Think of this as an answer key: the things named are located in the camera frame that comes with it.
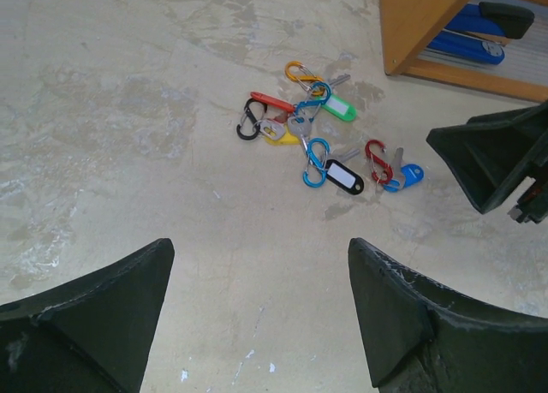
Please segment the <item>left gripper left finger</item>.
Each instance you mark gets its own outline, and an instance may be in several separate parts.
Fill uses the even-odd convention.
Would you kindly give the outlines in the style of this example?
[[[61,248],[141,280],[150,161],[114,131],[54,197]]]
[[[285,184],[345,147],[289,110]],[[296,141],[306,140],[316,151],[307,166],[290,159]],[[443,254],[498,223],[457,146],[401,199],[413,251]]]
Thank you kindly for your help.
[[[140,391],[175,257],[158,239],[1,307],[3,392]]]

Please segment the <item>red carabiner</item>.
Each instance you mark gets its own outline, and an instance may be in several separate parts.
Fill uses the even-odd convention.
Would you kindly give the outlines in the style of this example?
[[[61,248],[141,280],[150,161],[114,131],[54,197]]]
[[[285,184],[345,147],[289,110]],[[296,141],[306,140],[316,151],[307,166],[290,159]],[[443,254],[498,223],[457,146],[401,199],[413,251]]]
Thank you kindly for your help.
[[[365,145],[366,159],[370,165],[372,179],[387,185],[393,178],[393,170],[385,159],[386,145],[381,140],[370,139]]]

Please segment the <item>wooden shelf rack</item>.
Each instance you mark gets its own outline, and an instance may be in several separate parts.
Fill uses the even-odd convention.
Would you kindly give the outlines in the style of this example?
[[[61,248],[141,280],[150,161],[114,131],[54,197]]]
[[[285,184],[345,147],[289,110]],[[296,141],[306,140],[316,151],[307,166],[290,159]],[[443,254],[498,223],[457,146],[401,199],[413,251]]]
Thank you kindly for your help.
[[[547,99],[547,0],[379,0],[384,72]]]

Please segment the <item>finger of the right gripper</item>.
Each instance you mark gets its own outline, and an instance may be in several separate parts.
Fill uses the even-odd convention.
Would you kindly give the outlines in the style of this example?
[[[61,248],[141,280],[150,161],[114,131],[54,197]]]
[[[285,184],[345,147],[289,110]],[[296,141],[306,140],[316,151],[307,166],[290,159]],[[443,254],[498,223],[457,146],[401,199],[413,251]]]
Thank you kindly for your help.
[[[434,128],[426,138],[482,214],[499,207],[527,178],[518,183],[513,172],[509,113],[474,116],[463,125]]]

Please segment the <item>key with blue tag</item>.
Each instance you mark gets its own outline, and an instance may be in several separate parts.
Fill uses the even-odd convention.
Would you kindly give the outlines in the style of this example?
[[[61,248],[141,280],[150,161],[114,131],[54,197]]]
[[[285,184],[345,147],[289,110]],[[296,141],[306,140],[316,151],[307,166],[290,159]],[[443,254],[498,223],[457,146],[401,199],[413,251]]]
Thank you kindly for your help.
[[[383,185],[385,191],[397,193],[421,182],[425,176],[424,170],[418,164],[403,163],[403,153],[403,148],[398,147],[390,161],[392,177],[387,184]]]

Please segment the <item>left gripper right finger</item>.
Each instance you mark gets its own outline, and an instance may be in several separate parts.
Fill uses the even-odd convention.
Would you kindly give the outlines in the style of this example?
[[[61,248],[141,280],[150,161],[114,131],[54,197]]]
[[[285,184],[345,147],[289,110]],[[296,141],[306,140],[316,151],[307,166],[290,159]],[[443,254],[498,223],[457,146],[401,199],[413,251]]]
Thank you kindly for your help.
[[[348,246],[372,386],[381,392],[545,392],[547,320],[476,300],[371,243]]]

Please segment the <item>key with green tag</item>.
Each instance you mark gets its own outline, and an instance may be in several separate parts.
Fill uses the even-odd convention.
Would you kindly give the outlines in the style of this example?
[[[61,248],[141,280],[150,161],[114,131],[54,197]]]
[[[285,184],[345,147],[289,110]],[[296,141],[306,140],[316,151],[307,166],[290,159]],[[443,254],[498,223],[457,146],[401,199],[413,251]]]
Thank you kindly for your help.
[[[327,84],[331,87],[332,90],[334,87],[344,83],[345,81],[348,81],[350,78],[350,74],[341,74],[336,78],[329,79],[327,81]],[[331,91],[331,96],[329,97],[327,102],[322,106],[322,109],[331,113],[333,116],[337,117],[343,122],[352,122],[357,115],[356,108],[349,102],[346,102],[345,100],[338,97],[333,90]]]

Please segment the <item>black carabiner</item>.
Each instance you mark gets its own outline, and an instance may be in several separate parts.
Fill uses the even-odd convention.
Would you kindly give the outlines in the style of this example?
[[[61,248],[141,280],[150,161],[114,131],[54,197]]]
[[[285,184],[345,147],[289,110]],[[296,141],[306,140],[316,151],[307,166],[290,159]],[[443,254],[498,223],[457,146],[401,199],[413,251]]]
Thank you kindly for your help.
[[[267,112],[267,104],[259,102],[254,98],[250,98],[244,105],[243,112],[241,115],[240,122],[236,125],[235,131],[236,135],[245,141],[255,140],[259,137],[260,128],[259,128],[259,119],[254,115],[251,105],[258,104],[263,111],[263,114]],[[243,132],[244,125],[249,122],[251,124],[252,133],[246,134]]]

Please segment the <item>blue stapler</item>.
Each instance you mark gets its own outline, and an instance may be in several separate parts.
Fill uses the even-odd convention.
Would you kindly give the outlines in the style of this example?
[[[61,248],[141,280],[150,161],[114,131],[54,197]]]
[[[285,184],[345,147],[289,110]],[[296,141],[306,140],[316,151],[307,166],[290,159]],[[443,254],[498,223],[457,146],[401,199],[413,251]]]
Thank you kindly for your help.
[[[498,39],[522,39],[535,19],[530,9],[507,3],[468,3],[428,44],[430,51],[476,63],[500,64]]]

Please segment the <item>orange carabiner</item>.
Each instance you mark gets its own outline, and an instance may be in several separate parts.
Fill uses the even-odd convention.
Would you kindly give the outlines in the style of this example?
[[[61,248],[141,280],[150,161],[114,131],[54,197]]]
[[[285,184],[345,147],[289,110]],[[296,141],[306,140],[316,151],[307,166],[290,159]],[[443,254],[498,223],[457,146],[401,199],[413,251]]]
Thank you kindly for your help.
[[[325,87],[314,88],[316,82],[323,82],[321,76],[314,74],[304,63],[299,61],[290,61],[284,68],[285,76],[297,83],[305,92],[310,92],[313,96],[319,97],[325,94]]]

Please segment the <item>key with red tag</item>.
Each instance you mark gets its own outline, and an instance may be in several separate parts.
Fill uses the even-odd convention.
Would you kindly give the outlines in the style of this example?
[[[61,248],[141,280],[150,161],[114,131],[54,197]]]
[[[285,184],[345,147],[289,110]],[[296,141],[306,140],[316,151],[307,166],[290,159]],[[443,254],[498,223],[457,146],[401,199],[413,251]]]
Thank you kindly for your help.
[[[294,104],[257,91],[250,92],[250,98],[267,104],[267,112],[263,114],[262,111],[260,118],[258,118],[259,121],[269,119],[284,123],[287,126],[288,131],[300,140],[300,144],[305,145],[308,142],[312,131],[312,125],[308,122],[296,122],[295,117],[293,116],[295,110]]]

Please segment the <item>blue carabiner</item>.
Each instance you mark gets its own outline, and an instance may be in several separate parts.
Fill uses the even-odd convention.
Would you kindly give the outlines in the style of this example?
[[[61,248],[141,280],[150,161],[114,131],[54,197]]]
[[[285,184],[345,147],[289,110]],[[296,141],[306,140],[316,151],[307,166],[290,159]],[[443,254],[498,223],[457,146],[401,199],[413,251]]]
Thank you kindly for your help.
[[[324,81],[315,81],[307,97],[295,105],[293,116],[296,122],[303,123],[305,120],[312,122],[330,97],[331,86]]]
[[[329,154],[331,151],[329,143],[322,138],[313,138],[306,143],[305,156],[307,162],[302,173],[302,180],[310,188],[320,188],[325,183],[327,172],[325,159],[313,150],[315,146],[322,147],[324,154]],[[314,168],[319,174],[319,179],[316,182],[311,179],[310,168]]]

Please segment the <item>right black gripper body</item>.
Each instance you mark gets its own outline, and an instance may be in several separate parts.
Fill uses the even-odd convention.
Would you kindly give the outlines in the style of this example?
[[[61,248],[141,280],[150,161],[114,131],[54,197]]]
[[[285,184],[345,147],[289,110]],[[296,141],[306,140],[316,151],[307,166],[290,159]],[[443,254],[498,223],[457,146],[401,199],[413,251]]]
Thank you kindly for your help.
[[[547,217],[547,102],[511,110],[510,154],[518,183],[534,183],[520,196],[509,215],[517,223],[541,223]]]

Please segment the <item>key with yellow tag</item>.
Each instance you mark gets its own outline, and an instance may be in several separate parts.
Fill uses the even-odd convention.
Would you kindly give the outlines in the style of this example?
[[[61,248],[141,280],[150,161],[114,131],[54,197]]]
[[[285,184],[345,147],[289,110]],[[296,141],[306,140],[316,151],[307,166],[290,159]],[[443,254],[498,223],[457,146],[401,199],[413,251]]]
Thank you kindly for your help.
[[[265,119],[259,121],[259,131],[265,141],[273,146],[299,145],[300,140],[288,131],[284,123]]]

